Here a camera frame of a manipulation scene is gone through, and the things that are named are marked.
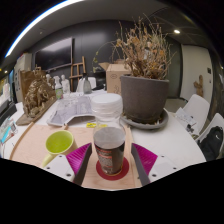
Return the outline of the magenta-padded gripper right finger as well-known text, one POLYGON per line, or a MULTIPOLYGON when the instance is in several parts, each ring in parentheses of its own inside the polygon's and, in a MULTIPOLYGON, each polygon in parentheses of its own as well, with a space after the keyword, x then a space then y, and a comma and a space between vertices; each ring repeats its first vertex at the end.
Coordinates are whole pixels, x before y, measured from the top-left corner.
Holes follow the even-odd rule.
POLYGON ((140 182, 143 186, 178 170, 178 167, 167 156, 156 155, 136 143, 132 144, 131 153, 134 157, 140 182))

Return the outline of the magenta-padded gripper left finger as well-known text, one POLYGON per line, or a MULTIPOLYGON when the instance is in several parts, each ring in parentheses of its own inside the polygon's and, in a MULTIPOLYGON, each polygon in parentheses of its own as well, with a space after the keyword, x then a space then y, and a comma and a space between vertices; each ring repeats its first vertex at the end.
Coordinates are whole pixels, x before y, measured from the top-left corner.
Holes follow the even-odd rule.
POLYGON ((57 155, 44 170, 81 186, 91 154, 92 144, 88 143, 68 155, 57 155))

